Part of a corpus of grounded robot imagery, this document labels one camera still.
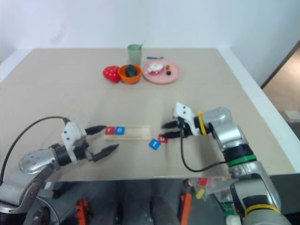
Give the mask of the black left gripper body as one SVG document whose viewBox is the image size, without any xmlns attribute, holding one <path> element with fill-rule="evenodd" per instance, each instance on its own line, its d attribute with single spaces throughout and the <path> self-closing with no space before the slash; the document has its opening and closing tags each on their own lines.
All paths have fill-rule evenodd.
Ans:
<svg viewBox="0 0 300 225">
<path fill-rule="evenodd" d="M 77 160 L 87 159 L 88 161 L 93 161 L 93 155 L 88 150 L 89 144 L 85 139 L 82 145 L 75 147 L 74 154 Z"/>
</svg>

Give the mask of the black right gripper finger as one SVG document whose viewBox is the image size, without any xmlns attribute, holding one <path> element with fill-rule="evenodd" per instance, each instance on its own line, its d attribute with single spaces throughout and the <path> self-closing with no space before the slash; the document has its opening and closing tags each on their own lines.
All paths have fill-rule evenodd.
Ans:
<svg viewBox="0 0 300 225">
<path fill-rule="evenodd" d="M 173 121 L 163 124 L 162 129 L 173 129 L 173 128 L 177 128 L 178 125 L 179 125 L 179 122 L 177 120 L 173 120 Z"/>
<path fill-rule="evenodd" d="M 162 134 L 161 136 L 166 139 L 180 138 L 181 131 L 170 131 L 170 132 L 166 132 L 166 133 Z"/>
</svg>

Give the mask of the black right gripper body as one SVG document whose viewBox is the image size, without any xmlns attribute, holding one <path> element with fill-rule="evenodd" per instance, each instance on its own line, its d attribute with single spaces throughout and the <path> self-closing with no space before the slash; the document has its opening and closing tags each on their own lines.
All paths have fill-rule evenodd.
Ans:
<svg viewBox="0 0 300 225">
<path fill-rule="evenodd" d="M 179 128 L 178 137 L 191 136 L 190 126 L 182 118 L 178 118 L 177 125 L 178 125 L 178 128 Z"/>
</svg>

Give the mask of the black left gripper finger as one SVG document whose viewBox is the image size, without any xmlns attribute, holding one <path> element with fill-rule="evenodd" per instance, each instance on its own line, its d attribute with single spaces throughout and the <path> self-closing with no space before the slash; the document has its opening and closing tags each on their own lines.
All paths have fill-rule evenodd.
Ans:
<svg viewBox="0 0 300 225">
<path fill-rule="evenodd" d="M 114 144 L 114 145 L 110 145 L 105 147 L 104 149 L 102 149 L 99 153 L 97 153 L 96 155 L 92 156 L 92 161 L 93 162 L 97 162 L 107 156 L 109 156 L 110 154 L 112 154 L 117 148 L 119 147 L 119 144 Z"/>
<path fill-rule="evenodd" d="M 106 126 L 104 126 L 104 125 L 93 126 L 93 127 L 86 128 L 85 132 L 87 135 L 95 135 L 95 134 L 101 132 L 102 130 L 104 130 L 105 128 L 106 128 Z"/>
</svg>

